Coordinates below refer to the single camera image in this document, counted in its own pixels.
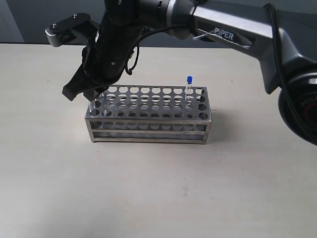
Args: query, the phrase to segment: blue-capped test tube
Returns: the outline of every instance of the blue-capped test tube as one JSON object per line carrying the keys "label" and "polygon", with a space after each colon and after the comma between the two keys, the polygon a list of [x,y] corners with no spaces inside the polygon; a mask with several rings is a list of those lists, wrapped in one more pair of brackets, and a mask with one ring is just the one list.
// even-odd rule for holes
{"label": "blue-capped test tube", "polygon": [[187,83],[186,83],[186,89],[185,89],[185,99],[186,99],[187,103],[191,103],[190,95],[192,94],[192,82],[193,82],[193,77],[188,76]]}

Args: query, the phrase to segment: gray wall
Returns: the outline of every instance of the gray wall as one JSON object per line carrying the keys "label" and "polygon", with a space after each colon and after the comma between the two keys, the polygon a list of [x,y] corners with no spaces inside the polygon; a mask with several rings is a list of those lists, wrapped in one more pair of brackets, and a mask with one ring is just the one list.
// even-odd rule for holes
{"label": "gray wall", "polygon": [[[317,0],[224,0],[227,2],[263,6],[268,2],[278,9],[317,13]],[[46,43],[44,29],[74,13],[86,12],[96,22],[104,13],[103,0],[7,0],[15,21],[26,43]],[[216,47],[217,44],[179,41],[164,34],[146,39],[142,46],[156,47]]]}

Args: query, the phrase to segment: table surface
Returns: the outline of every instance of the table surface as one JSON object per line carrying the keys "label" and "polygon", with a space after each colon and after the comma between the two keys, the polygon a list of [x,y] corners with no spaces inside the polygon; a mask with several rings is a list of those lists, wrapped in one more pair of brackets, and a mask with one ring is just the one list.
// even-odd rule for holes
{"label": "table surface", "polygon": [[314,238],[317,148],[293,134],[259,63],[142,48],[120,84],[208,87],[207,145],[92,143],[61,90],[80,46],[0,45],[1,238]]}

